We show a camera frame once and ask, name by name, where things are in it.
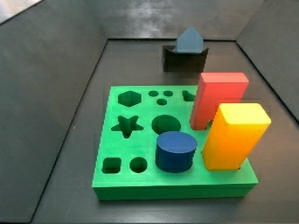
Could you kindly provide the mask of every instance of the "blue cylinder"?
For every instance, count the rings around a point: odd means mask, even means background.
[[[157,138],[155,164],[166,172],[185,172],[193,166],[197,139],[181,131],[165,132]]]

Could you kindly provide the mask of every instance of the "green foam base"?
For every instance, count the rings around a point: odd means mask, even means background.
[[[149,94],[151,91],[157,91],[159,95],[151,96]],[[173,96],[167,96],[170,92],[165,95],[165,91],[171,91]],[[202,147],[211,126],[206,130],[191,129],[190,117],[194,102],[191,95],[183,97],[183,91],[195,95],[197,86],[111,88],[93,180],[93,188],[99,200],[243,197],[258,184],[249,160],[238,171],[206,169],[202,161]],[[182,173],[165,172],[155,165],[155,146],[159,135],[154,128],[162,127],[155,125],[153,128],[153,120],[163,115],[174,116],[181,121],[181,131],[191,134],[199,143],[193,166]],[[125,135],[119,131],[119,116],[125,118],[138,116],[138,119],[135,118],[138,125],[133,122],[135,119],[122,122]],[[173,123],[169,128],[178,129]],[[130,130],[134,130],[131,136],[127,134]],[[106,158],[113,158],[113,161],[105,163]],[[141,161],[131,164],[134,158],[145,158],[147,165]]]

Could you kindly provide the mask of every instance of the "square hole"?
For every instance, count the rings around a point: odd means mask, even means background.
[[[107,157],[103,161],[102,171],[106,174],[121,172],[122,160],[119,157]]]

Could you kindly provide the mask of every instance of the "star-shaped hole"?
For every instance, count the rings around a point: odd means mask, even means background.
[[[113,131],[122,131],[125,138],[130,138],[133,132],[135,130],[143,130],[139,124],[137,124],[138,115],[133,116],[131,118],[125,118],[122,115],[118,117],[118,125],[111,128]]]

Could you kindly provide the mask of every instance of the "yellow rectangular block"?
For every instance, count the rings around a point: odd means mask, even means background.
[[[270,123],[258,103],[222,103],[202,151],[206,168],[238,170]]]

